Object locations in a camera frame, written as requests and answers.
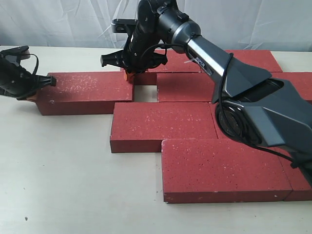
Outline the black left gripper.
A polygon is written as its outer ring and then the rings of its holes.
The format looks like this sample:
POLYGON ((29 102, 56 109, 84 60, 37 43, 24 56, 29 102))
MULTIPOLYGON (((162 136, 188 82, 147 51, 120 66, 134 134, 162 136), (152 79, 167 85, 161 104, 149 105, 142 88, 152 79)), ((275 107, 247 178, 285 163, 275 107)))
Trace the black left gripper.
POLYGON ((46 86, 55 87, 57 79, 28 72, 5 58, 0 59, 0 95, 17 100, 36 102, 36 92, 46 86))

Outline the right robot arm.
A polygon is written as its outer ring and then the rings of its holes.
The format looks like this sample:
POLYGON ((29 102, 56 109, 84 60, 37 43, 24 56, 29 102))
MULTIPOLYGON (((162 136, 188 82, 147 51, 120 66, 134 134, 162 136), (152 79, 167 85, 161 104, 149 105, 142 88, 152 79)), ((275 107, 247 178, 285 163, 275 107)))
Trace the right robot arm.
POLYGON ((241 62, 205 39, 199 25, 174 0, 142 0, 137 19, 115 19, 115 33, 128 35, 122 50, 101 56, 101 65, 125 70, 126 80, 167 63, 155 49, 185 54, 213 81, 212 102, 222 133, 249 147, 280 156, 312 179, 312 106, 288 80, 241 62))

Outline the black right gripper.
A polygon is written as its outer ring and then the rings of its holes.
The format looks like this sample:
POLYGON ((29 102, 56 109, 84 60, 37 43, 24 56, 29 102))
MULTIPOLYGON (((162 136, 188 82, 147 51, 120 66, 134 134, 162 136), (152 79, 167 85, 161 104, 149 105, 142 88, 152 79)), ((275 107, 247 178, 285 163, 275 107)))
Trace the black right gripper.
POLYGON ((102 55, 101 66, 112 65, 125 70, 125 81, 133 83, 137 73, 156 68, 168 62, 167 54, 158 54, 160 38, 155 33, 146 33, 137 22, 134 32, 128 35, 124 48, 102 55))

